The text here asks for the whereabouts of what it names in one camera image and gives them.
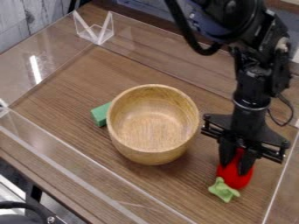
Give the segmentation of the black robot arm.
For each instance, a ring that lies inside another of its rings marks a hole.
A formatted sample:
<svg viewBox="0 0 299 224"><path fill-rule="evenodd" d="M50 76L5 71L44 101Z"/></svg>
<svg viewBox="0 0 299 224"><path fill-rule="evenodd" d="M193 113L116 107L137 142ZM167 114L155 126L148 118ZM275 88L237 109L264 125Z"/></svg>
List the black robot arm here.
<svg viewBox="0 0 299 224"><path fill-rule="evenodd" d="M205 114L201 133L219 142L219 162L228 165L237 149L237 174L245 175L259 158L277 163L289 141L267 126L273 97L289 88L291 43L285 24L264 0L187 0L183 13L177 0L164 0L191 49L211 56L225 46L235 62L237 87L229 115Z"/></svg>

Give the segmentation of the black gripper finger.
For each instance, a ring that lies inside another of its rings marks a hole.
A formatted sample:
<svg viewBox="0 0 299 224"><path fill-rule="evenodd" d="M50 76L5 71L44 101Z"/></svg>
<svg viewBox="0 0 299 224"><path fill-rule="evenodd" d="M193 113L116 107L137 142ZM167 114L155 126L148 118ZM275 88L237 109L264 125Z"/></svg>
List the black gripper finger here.
<svg viewBox="0 0 299 224"><path fill-rule="evenodd" d="M219 162L227 166L236 154L236 143L232 138L221 137L219 139Z"/></svg>
<svg viewBox="0 0 299 224"><path fill-rule="evenodd" d="M244 176L248 174L248 171L252 168L252 166L256 162L256 159L257 159L257 151L251 147L245 148L245 150L240 156L239 162L237 162L237 175L239 176Z"/></svg>

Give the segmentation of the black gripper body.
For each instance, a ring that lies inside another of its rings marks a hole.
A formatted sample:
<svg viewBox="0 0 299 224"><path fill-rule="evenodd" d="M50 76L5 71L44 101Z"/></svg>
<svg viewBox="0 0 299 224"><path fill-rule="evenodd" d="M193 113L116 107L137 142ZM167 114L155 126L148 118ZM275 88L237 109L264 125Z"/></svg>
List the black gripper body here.
<svg viewBox="0 0 299 224"><path fill-rule="evenodd" d="M221 137L232 138L236 148L251 147L257 152L257 158L265 158L281 164L285 156L285 150L289 148L289 141L273 132L267 124L261 125L260 130L248 134L239 134L231 129L232 115L204 114L204 124L201 134L212 137L220 142Z"/></svg>

